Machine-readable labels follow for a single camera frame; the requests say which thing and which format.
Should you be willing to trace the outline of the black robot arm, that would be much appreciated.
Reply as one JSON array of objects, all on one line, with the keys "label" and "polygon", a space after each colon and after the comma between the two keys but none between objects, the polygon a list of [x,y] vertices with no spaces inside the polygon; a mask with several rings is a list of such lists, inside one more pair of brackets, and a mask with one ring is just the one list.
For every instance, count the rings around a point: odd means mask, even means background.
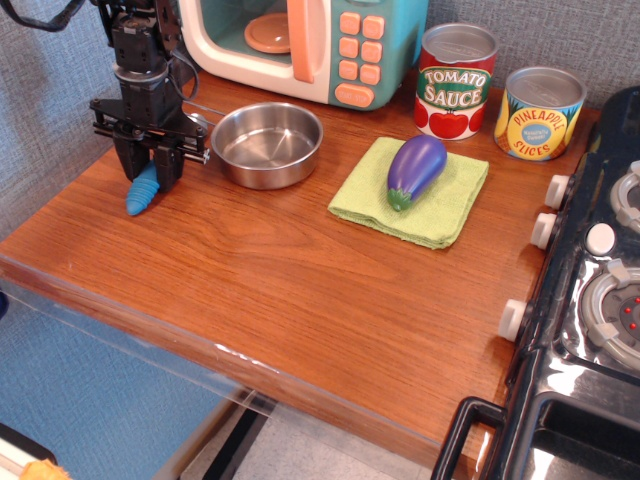
[{"label": "black robot arm", "polygon": [[95,99],[96,133],[112,139],[126,177],[153,163],[159,190],[170,191],[186,160],[204,163],[208,130],[183,103],[197,94],[198,72],[188,56],[170,1],[95,1],[115,55],[118,99]]}]

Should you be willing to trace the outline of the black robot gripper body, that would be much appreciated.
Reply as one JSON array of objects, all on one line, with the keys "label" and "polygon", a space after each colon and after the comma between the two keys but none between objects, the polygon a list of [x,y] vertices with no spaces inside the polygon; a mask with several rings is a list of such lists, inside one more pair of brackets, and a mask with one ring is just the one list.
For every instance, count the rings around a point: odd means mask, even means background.
[{"label": "black robot gripper body", "polygon": [[121,97],[90,102],[98,133],[112,135],[120,121],[129,126],[135,141],[154,147],[173,138],[186,159],[208,162],[210,150],[205,141],[209,129],[204,122],[184,113],[182,91],[172,83],[167,69],[146,73],[116,69],[114,73]]}]

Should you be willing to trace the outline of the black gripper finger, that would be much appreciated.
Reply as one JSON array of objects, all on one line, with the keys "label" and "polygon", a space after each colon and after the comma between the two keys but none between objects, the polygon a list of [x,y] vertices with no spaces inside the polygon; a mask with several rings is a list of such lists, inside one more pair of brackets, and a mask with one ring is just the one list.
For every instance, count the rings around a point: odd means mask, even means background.
[{"label": "black gripper finger", "polygon": [[123,138],[115,138],[114,147],[126,178],[135,180],[150,161],[149,149],[138,141]]},{"label": "black gripper finger", "polygon": [[153,158],[159,191],[169,192],[182,177],[183,155],[175,146],[158,146],[154,149]]}]

